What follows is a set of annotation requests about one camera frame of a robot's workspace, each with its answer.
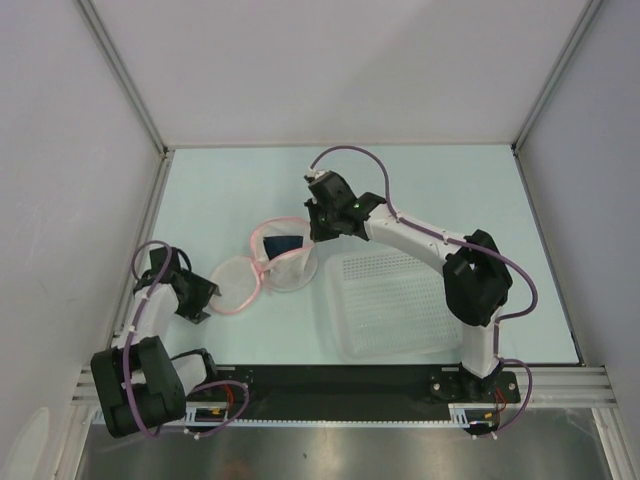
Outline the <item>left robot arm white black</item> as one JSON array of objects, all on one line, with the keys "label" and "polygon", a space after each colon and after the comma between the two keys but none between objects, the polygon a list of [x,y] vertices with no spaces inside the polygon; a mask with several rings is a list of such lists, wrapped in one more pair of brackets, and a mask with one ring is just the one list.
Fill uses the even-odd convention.
[{"label": "left robot arm white black", "polygon": [[170,354],[164,339],[170,321],[180,317],[198,325],[210,317],[217,284],[196,274],[181,249],[162,241],[149,250],[149,268],[133,272],[133,309],[120,337],[93,355],[90,370],[106,427],[114,438],[136,433],[148,437],[186,414],[193,393],[207,400],[221,387],[212,355],[204,348]]}]

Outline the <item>dark blue lace bra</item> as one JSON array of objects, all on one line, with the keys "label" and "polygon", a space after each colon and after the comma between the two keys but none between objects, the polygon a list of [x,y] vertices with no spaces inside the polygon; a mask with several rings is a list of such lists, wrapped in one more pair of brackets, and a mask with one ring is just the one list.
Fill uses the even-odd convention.
[{"label": "dark blue lace bra", "polygon": [[301,235],[273,235],[265,236],[262,243],[271,261],[290,252],[299,253],[304,247],[304,238]]}]

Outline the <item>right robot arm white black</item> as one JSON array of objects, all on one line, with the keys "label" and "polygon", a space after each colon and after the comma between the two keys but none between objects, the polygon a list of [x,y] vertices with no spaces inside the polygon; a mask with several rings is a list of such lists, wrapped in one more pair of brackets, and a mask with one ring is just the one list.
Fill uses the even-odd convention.
[{"label": "right robot arm white black", "polygon": [[402,215],[380,195],[356,196],[334,171],[310,171],[305,181],[314,242],[356,237],[392,247],[441,275],[446,305],[462,322],[462,391],[473,401],[486,400],[496,391],[501,370],[494,325],[513,285],[493,238],[481,230],[451,235]]}]

